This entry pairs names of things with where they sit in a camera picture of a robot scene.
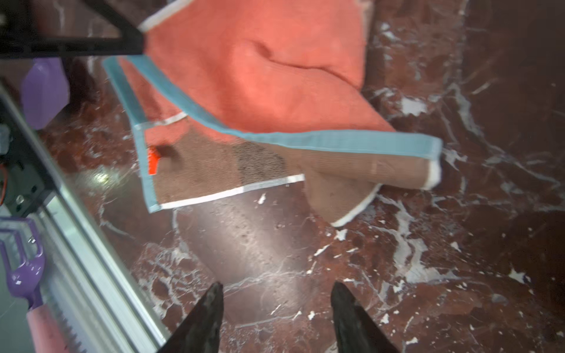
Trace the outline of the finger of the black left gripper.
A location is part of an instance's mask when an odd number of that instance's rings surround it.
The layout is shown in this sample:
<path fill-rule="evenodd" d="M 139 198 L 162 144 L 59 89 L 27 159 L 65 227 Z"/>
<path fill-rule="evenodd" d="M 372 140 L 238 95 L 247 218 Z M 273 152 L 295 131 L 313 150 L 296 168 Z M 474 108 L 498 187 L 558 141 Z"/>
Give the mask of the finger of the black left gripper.
<path fill-rule="evenodd" d="M 84 1 L 94 13 L 113 25 L 118 38 L 47 37 L 35 25 L 30 1 L 1 2 L 1 58 L 89 57 L 140 55 L 144 35 L 105 1 Z"/>

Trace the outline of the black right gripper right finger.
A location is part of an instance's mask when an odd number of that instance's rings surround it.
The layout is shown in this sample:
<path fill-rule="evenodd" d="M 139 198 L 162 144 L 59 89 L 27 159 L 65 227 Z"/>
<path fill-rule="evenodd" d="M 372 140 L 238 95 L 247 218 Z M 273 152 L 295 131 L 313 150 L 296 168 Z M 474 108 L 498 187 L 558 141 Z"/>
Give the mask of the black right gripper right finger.
<path fill-rule="evenodd" d="M 330 302 L 339 353 L 400 352 L 344 283 L 334 283 Z"/>

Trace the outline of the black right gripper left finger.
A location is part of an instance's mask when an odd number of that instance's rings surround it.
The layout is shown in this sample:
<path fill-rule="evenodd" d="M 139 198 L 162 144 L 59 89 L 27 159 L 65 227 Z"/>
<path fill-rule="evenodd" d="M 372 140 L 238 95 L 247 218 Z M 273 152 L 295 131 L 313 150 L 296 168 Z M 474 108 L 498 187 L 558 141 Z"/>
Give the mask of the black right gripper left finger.
<path fill-rule="evenodd" d="M 223 316 L 223 285 L 215 282 L 157 352 L 218 353 Z"/>

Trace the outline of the coral brown bear towel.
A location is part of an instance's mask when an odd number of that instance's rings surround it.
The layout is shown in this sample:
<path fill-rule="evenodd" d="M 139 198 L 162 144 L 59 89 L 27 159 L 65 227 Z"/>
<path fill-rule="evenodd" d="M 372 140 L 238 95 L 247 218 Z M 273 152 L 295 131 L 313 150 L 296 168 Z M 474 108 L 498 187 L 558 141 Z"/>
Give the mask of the coral brown bear towel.
<path fill-rule="evenodd" d="M 397 132 L 363 97 L 373 1 L 176 1 L 144 53 L 104 69 L 132 127 L 148 210 L 303 182 L 351 222 L 390 185 L 441 182 L 439 138 Z"/>

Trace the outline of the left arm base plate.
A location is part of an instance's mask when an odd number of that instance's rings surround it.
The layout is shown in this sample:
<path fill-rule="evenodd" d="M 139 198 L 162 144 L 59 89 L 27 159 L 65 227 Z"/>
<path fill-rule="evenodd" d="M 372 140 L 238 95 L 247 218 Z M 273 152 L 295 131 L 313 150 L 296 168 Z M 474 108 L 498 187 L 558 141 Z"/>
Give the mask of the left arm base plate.
<path fill-rule="evenodd" d="M 26 217 L 38 210 L 54 190 L 53 180 L 8 109 L 1 106 L 1 125 L 9 130 L 7 154 L 1 156 L 7 171 L 4 205 L 10 214 Z"/>

